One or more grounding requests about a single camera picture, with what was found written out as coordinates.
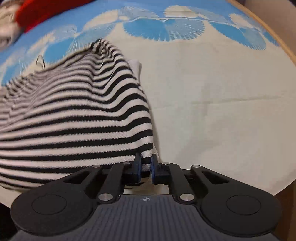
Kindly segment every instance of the silver bolt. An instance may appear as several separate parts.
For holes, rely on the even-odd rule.
[[[180,199],[183,201],[192,201],[194,199],[194,196],[190,193],[184,193],[180,196]]]
[[[99,195],[101,201],[110,201],[112,198],[113,196],[110,193],[102,193]]]

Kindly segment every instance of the wall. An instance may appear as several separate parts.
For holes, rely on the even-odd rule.
[[[296,7],[289,0],[246,0],[245,6],[268,24],[296,54]]]

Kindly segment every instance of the gray ribbed panel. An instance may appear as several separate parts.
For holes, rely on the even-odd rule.
[[[192,205],[176,203],[171,195],[122,195],[101,205],[78,229],[55,237],[36,237],[23,231],[12,241],[277,241],[267,234],[232,237],[208,226]]]

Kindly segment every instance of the black and white striped cloth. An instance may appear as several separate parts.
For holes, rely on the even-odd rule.
[[[13,79],[0,101],[0,185],[22,190],[94,164],[149,171],[146,96],[121,52],[100,39],[43,71]]]

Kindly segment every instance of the red cloth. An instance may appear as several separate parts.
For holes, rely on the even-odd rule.
[[[26,0],[16,13],[16,22],[28,32],[46,19],[93,0]]]

